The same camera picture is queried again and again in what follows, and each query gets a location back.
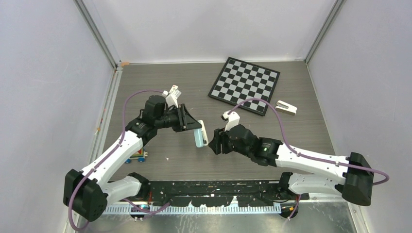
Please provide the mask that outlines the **light blue white stapler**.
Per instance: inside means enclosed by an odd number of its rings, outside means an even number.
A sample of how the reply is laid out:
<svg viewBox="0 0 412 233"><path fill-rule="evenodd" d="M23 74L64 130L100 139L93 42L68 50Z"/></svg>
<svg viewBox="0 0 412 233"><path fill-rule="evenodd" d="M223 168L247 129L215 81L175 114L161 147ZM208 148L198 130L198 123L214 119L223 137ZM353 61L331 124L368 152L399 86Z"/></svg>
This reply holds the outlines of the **light blue white stapler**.
<svg viewBox="0 0 412 233"><path fill-rule="evenodd" d="M202 120L198 120L198 122L202 127L194 130L194 138L196 147L202 148L209 144L209 139L206 133L204 122Z"/></svg>

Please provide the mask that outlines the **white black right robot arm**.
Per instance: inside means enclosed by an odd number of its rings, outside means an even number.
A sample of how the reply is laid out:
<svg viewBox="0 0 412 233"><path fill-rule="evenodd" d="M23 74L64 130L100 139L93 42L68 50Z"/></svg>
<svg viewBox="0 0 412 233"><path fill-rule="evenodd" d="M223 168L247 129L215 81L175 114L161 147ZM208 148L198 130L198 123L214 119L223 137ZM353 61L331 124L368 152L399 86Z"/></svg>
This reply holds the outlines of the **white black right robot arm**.
<svg viewBox="0 0 412 233"><path fill-rule="evenodd" d="M370 206L374 173L362 154L334 156L288 148L280 140L257 137L243 125L230 130L216 129L208 145L215 154L237 152L260 166L293 168L305 175L286 173L277 186L283 199L305 193L340 195L347 202Z"/></svg>

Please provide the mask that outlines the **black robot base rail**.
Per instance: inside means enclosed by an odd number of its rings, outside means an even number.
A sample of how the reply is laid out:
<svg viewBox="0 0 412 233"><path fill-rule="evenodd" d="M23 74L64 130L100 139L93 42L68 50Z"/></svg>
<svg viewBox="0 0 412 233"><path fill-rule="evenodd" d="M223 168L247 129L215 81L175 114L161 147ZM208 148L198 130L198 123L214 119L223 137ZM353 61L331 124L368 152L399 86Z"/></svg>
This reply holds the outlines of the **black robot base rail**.
<svg viewBox="0 0 412 233"><path fill-rule="evenodd" d="M240 207L262 207L297 200L296 194L271 180L151 181L144 193L128 200L159 207L227 207L235 201Z"/></svg>

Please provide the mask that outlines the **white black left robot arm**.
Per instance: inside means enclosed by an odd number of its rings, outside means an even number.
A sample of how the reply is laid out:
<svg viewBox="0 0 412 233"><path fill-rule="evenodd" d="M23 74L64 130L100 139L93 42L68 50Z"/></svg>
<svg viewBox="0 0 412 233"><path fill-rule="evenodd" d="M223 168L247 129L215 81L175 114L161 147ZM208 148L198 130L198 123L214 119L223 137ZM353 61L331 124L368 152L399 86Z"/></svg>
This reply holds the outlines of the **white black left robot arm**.
<svg viewBox="0 0 412 233"><path fill-rule="evenodd" d="M93 222L108 205L119 200L128 197L145 200L149 195L149 181L143 176L131 173L116 182L109 180L158 130L167 128L176 133L193 131L196 146L204 146L204 125L188 112L185 104L177 104L174 97L152 95L141 114L124 127L120 137L101 156L80 171L72 169L66 174L63 203L69 212Z"/></svg>

